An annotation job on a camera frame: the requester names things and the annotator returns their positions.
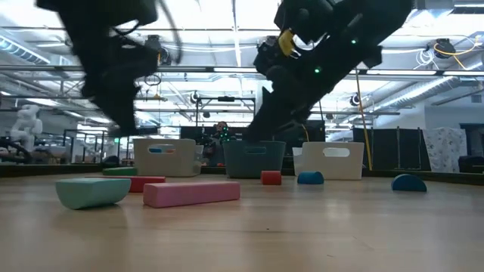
green block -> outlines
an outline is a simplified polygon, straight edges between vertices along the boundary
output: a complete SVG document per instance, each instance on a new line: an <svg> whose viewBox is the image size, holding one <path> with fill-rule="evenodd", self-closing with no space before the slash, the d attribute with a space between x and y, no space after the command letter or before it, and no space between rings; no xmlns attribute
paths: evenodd
<svg viewBox="0 0 484 272"><path fill-rule="evenodd" d="M128 178L71 178L55 183L57 197L69 209L113 205L125 198L130 187Z"/></svg>
<svg viewBox="0 0 484 272"><path fill-rule="evenodd" d="M138 170L135 167L106 168L103 170L103 175L136 176Z"/></svg>

yellow clip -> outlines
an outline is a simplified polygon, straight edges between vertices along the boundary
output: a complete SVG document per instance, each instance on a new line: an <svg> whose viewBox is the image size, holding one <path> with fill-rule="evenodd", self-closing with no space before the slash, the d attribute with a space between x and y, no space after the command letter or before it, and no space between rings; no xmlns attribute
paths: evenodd
<svg viewBox="0 0 484 272"><path fill-rule="evenodd" d="M284 54L286 57L293 52L293 49L294 49L293 38L294 38L294 34L289 29L286 29L279 36L279 39L278 39L279 47L282 50L282 54Z"/></svg>

blue semicircle block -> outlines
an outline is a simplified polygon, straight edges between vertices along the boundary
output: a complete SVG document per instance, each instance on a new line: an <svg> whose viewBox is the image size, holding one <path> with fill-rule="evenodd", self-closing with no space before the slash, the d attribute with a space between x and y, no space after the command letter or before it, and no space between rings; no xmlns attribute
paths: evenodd
<svg viewBox="0 0 484 272"><path fill-rule="evenodd" d="M301 172L297 177L298 184L324 184L324 176L320 172Z"/></svg>
<svg viewBox="0 0 484 272"><path fill-rule="evenodd" d="M427 186L421 179L419 179L419 177L409 174L403 174L393 179L392 190L426 192Z"/></svg>

wooden table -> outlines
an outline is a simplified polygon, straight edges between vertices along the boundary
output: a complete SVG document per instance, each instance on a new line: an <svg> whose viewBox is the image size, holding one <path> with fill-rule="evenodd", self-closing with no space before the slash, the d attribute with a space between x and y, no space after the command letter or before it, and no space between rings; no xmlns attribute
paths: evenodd
<svg viewBox="0 0 484 272"><path fill-rule="evenodd" d="M484 187L428 182L427 194L394 193L388 178L285 178L280 187L240 181L240 201L151 209L131 194L70 211L54 190L66 177L0 179L0 271L484 269Z"/></svg>

gray storage bin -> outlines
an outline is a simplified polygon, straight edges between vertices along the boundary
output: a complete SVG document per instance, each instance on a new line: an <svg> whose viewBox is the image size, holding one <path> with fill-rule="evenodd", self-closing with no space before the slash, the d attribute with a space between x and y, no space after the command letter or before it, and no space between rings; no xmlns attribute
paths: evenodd
<svg viewBox="0 0 484 272"><path fill-rule="evenodd" d="M225 169L230 178L260 178L262 171L280 171L286 143L229 141L223 144Z"/></svg>

